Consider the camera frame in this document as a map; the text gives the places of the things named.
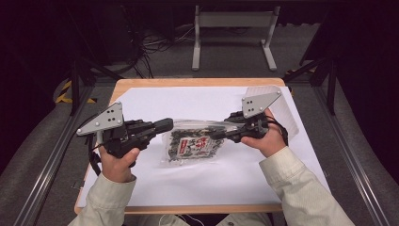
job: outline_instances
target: metal rod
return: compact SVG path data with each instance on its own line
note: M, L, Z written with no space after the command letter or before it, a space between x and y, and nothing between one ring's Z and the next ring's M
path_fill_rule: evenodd
M376 199L375 193L372 190L370 181L365 173L361 163L358 160L355 152L348 145L345 136L343 134L343 129L341 128L337 118L335 116L331 116L326 102L326 95L323 92L322 88L316 87L313 88L315 91L316 97L320 103L320 106L323 108L325 115L328 118L328 122L334 130L336 138L339 140L341 145L341 153L343 155L343 159L346 162L349 170L352 173L352 176L355 180L356 185L358 186L360 195L363 197L364 202L366 203L367 208L369 209L370 215L373 218L375 225L385 225L389 226L389 222L379 205L378 200Z
M93 87L84 88L81 95L81 103L84 103L89 98L92 90ZM56 177L56 172L61 164L62 156L68 147L69 138L74 133L74 129L77 126L77 120L79 119L79 115L83 111L84 106L85 105L80 105L76 109L76 114L68 118L49 159L44 165L44 168L33 186L29 197L26 199L24 207L16 218L14 226L31 225L39 215L41 203L50 189L51 182L54 181Z

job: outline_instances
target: metal bracket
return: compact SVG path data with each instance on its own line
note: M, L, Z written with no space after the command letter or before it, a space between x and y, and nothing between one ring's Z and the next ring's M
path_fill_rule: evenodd
M82 128L79 128L76 134L78 136L92 134L94 132L120 127L123 123L122 103L118 102L108 107Z
M245 97L243 102L243 115L248 119L252 116L261 114L272 105L281 95L281 92L272 92L258 96Z

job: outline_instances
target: snack package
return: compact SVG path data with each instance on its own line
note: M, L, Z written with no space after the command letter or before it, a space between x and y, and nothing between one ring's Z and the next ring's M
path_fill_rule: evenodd
M237 124L225 121L174 120L171 131L163 134L164 163L170 166L215 161L224 139L211 139L215 131L230 131Z

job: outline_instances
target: gray surface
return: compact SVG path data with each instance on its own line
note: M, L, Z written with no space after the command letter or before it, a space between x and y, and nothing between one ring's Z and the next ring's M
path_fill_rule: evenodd
M150 55L152 71L156 77L283 77L283 74L298 67L306 47L317 26L277 27L272 39L271 50L278 71L270 72L257 42L259 30L249 30L244 35L234 35L227 31L210 30L203 33L202 53L199 72L191 71L193 42L186 41L165 52ZM221 42L217 37L228 37ZM136 77L125 73L126 77ZM295 81L305 80L306 75ZM331 192L342 205L349 217L357 225L374 225L348 167L340 154L340 146L326 115L320 110L312 88L308 84L289 83L294 90L294 101L304 122L305 128L316 151L322 169L327 177ZM86 104L80 121L103 110L112 94L114 84L98 84L91 97L98 98L97 104ZM399 188L376 159L365 141L350 106L343 93L337 88L336 113L345 136L356 151L361 165L371 181L375 194L391 223L399 225L395 215L399 206ZM57 104L26 139L15 154L8 168L0 178L0 224L12 225L24 205L37 176L53 149L63 125L69 117L71 105ZM37 225L66 225L74 217L73 207L78 190L72 188L81 182L88 167L87 147L84 139L74 138L65 153L64 160L42 206ZM276 215L278 225L282 225L281 215Z

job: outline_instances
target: light green sleeve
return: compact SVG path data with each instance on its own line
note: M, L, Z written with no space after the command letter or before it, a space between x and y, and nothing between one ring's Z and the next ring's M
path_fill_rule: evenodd
M101 173L88 192L87 205L69 225L122 225L124 209L132 196L135 184L136 180L130 183L115 183Z
M288 225L354 225L290 148L285 147L260 166L267 183L281 199Z

